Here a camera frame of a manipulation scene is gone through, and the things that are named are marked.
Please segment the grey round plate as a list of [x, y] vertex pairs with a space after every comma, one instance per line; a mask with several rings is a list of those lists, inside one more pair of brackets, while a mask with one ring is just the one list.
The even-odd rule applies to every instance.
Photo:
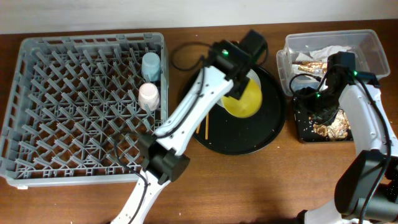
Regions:
[[[260, 78], [253, 69], [250, 69], [250, 71], [247, 73], [247, 77], [250, 78], [251, 80], [254, 80], [256, 82], [256, 84], [258, 85], [258, 87], [261, 88]], [[218, 100], [216, 104], [221, 106], [222, 108], [224, 108], [224, 105], [223, 105], [223, 102], [221, 99]]]

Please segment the yellow bowl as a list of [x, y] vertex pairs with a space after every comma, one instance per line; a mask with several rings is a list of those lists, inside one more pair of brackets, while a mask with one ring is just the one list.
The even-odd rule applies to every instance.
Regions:
[[229, 114], [237, 118], [248, 118], [256, 114], [260, 109], [262, 105], [262, 91], [259, 85], [250, 78], [239, 100], [231, 96], [224, 96], [221, 102]]

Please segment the brown food scraps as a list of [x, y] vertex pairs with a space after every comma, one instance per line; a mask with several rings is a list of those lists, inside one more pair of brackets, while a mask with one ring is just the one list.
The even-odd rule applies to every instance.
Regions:
[[346, 113], [342, 109], [339, 109], [334, 122], [330, 125], [314, 124], [312, 132], [331, 141], [337, 141], [346, 139], [350, 130], [351, 126]]

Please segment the gold foil wrapper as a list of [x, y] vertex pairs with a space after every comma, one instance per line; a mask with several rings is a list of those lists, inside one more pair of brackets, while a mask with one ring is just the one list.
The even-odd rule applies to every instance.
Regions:
[[323, 75], [327, 71], [327, 63], [324, 62], [314, 62], [314, 61], [294, 62], [292, 66], [297, 70], [315, 75]]

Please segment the white napkin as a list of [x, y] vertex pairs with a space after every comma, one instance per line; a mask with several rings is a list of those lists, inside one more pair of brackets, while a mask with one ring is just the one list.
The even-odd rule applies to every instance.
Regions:
[[[329, 56], [338, 53], [338, 52], [347, 52], [348, 50], [351, 50], [351, 47], [349, 46], [339, 46], [339, 45], [332, 45], [329, 47], [325, 47], [321, 50], [314, 50], [309, 52], [308, 54], [304, 54], [304, 53], [299, 53], [299, 55], [297, 56], [297, 58], [295, 59], [294, 62], [303, 62], [303, 61], [314, 61], [314, 62], [324, 62], [327, 63], [327, 59]], [[294, 68], [292, 66], [294, 72], [296, 74], [299, 73], [307, 73], [307, 72], [303, 72], [300, 70], [297, 70], [296, 68]]]

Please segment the light blue cup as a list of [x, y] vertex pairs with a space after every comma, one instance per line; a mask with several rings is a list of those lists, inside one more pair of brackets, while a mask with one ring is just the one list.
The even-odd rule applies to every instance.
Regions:
[[153, 52], [146, 53], [142, 58], [143, 77], [147, 82], [156, 82], [160, 79], [160, 57]]

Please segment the pink cup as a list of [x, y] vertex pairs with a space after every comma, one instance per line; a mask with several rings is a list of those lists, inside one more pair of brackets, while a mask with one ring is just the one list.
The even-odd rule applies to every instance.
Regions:
[[149, 107], [150, 111], [156, 110], [160, 105], [160, 95], [153, 83], [144, 83], [139, 88], [139, 105], [142, 109]]

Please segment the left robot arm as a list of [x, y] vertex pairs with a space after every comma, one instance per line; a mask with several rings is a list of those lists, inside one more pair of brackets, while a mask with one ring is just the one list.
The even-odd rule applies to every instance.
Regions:
[[226, 98], [245, 117], [254, 115], [262, 104], [259, 85], [248, 77], [259, 57], [267, 51], [263, 35], [250, 30], [238, 43], [215, 42], [191, 89], [173, 114], [154, 134], [141, 134], [144, 158], [138, 181], [113, 223], [143, 223], [161, 191], [176, 181], [190, 160], [184, 154], [194, 131], [217, 102]]

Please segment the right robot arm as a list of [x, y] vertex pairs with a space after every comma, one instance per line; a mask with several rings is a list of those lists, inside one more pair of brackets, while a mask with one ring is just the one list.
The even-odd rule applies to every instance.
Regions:
[[298, 223], [397, 223], [397, 136], [381, 102], [375, 74], [356, 69], [355, 55], [328, 57], [317, 88], [293, 93], [295, 107], [317, 124], [334, 121], [343, 110], [351, 127], [356, 159], [341, 176], [334, 199], [303, 210]]

